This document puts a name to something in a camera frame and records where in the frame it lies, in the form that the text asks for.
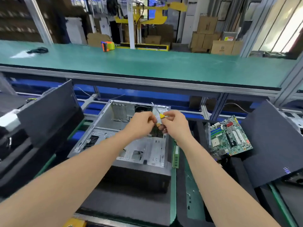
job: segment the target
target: green circuit board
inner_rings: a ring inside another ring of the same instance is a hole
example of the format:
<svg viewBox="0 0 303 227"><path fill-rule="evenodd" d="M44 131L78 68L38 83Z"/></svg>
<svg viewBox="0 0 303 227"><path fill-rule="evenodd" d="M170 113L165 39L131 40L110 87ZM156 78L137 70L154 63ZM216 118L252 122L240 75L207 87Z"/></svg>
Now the green circuit board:
<svg viewBox="0 0 303 227"><path fill-rule="evenodd" d="M210 130L212 144L210 154L214 159L220 160L253 148L234 115L211 126Z"/></svg>

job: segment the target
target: person's right hand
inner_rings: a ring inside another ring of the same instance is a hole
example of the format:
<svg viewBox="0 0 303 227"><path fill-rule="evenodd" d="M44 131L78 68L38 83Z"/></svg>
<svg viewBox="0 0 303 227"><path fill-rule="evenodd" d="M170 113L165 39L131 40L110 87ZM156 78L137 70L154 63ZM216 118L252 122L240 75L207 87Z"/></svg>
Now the person's right hand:
<svg viewBox="0 0 303 227"><path fill-rule="evenodd" d="M164 134L168 133L177 143L192 137L188 121L180 111L166 111L163 115L169 116L162 119L162 125L159 126L159 129L162 130Z"/></svg>

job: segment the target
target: forearm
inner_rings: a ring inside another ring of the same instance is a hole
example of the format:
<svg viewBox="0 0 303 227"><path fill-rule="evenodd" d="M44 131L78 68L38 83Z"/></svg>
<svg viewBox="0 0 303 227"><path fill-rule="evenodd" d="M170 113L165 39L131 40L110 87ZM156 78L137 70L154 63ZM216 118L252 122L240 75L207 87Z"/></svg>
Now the forearm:
<svg viewBox="0 0 303 227"><path fill-rule="evenodd" d="M62 226L131 141L120 131L34 179L0 204L1 226Z"/></svg>
<svg viewBox="0 0 303 227"><path fill-rule="evenodd" d="M279 226L194 138L179 145L217 227Z"/></svg>

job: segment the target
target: person's left hand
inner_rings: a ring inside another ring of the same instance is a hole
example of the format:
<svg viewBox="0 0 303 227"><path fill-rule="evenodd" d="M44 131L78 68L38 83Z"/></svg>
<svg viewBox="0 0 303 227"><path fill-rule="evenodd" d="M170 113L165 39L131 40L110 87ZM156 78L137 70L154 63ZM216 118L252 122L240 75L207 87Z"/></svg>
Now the person's left hand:
<svg viewBox="0 0 303 227"><path fill-rule="evenodd" d="M147 136L156 122L157 119L151 111L137 112L123 129L123 132L130 135L133 140L137 140Z"/></svg>

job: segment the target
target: hand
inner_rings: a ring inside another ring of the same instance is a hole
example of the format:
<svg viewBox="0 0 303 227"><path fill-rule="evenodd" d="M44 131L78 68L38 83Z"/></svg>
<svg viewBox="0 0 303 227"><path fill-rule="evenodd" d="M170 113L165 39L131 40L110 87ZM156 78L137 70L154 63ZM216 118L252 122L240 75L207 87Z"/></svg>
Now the hand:
<svg viewBox="0 0 303 227"><path fill-rule="evenodd" d="M123 129L133 140L147 136L154 127L157 119L151 111L137 112Z"/></svg>
<svg viewBox="0 0 303 227"><path fill-rule="evenodd" d="M164 134L168 133L177 143L192 137L188 121L180 111L166 111L163 115L169 116L162 119L162 125L159 126L159 129L162 130Z"/></svg>

